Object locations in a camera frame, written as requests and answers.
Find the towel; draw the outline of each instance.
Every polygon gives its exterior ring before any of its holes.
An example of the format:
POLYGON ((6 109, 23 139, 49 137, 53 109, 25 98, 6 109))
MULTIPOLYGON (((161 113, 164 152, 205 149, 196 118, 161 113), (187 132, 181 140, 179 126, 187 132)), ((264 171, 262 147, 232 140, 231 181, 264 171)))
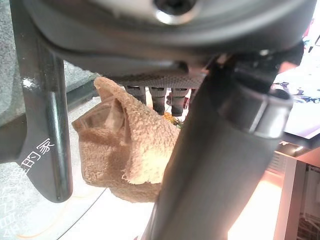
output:
POLYGON ((154 202, 179 129, 112 80, 94 85, 101 103, 72 123, 83 179, 130 202, 154 202))

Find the glass surface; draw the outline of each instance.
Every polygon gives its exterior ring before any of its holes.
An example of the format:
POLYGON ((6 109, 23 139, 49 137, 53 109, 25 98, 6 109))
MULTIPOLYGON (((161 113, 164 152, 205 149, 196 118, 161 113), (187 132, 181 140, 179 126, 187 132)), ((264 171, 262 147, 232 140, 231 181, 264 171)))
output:
POLYGON ((307 46, 300 66, 280 73, 272 87, 293 95, 285 131, 311 139, 320 134, 320 46, 308 50, 307 46))
POLYGON ((15 162, 0 164, 0 239, 58 239, 103 193, 105 188, 87 185, 82 178, 78 134, 71 126, 99 102, 94 98, 68 114, 73 194, 67 201, 48 201, 27 176, 17 174, 15 162))

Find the chinese characters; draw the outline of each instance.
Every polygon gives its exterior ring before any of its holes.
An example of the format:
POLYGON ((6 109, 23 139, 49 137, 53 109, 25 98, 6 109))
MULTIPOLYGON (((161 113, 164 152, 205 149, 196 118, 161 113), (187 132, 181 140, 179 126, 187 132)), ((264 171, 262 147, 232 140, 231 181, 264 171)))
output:
MULTIPOLYGON (((39 150, 40 154, 44 155, 50 151, 51 147, 55 146, 51 144, 50 138, 47 138, 42 143, 40 143, 36 149, 39 150)), ((21 162, 20 166, 23 168, 24 172, 27 174, 35 162, 41 159, 41 155, 38 152, 32 151, 29 155, 21 162)))
MULTIPOLYGON (((17 171, 14 170, 14 174, 10 175, 10 177, 17 177, 17 171)), ((26 174, 19 174, 18 181, 26 176, 26 174)), ((3 238, 11 237, 18 230, 18 225, 16 223, 16 199, 15 194, 18 191, 18 185, 16 186, 6 186, 0 191, 0 231, 3 230, 3 238)))

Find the gray carpet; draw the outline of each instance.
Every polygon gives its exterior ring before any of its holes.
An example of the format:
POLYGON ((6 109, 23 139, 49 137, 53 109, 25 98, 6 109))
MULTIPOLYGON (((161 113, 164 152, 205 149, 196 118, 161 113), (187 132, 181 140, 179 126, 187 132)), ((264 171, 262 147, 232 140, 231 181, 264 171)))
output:
MULTIPOLYGON (((0 0, 0 126, 25 112, 9 0, 0 0)), ((65 84, 71 91, 95 74, 64 62, 65 84)))

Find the brown cloth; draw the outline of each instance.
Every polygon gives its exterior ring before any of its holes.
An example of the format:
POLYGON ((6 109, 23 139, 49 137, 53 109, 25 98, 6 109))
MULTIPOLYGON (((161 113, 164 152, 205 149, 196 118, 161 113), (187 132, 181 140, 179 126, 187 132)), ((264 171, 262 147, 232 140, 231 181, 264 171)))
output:
POLYGON ((94 85, 101 103, 72 123, 83 179, 130 202, 154 202, 179 130, 112 80, 94 85))

